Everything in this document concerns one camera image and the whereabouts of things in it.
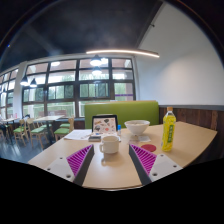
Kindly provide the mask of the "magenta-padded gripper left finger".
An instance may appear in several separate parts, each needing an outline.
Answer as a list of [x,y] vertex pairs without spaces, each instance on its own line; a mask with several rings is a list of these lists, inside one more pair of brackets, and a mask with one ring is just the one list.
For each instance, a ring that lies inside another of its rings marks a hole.
[[82,186],[94,156],[94,146],[86,146],[68,157],[59,157],[45,170],[65,180]]

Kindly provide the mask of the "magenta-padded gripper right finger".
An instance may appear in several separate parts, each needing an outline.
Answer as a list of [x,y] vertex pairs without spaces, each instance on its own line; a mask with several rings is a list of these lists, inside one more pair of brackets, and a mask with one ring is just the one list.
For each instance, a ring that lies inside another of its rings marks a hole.
[[147,185],[182,169],[165,154],[155,155],[133,144],[129,145],[129,155],[142,185]]

